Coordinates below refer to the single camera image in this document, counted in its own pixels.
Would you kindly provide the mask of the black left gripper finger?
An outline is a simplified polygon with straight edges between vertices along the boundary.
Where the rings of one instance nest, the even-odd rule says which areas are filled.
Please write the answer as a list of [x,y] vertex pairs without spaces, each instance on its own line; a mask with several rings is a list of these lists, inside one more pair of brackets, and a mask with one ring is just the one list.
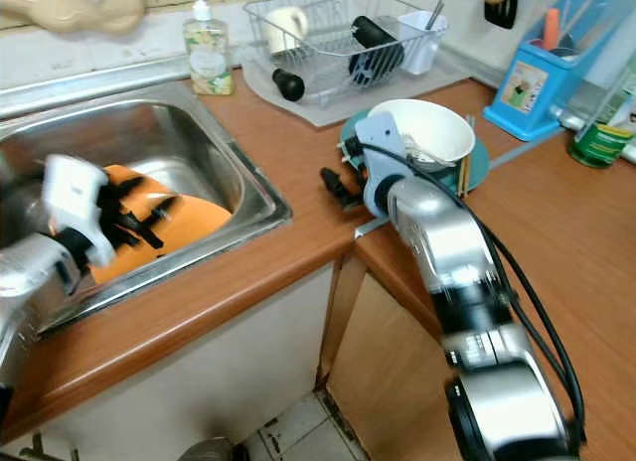
[[123,207],[127,211],[153,211],[162,202],[162,184],[151,178],[123,180]]
[[154,250],[163,248],[165,242],[156,233],[155,227],[167,221],[165,215],[149,215],[146,219],[138,219],[135,215],[130,216],[130,229],[133,234],[139,235],[141,241],[145,241]]

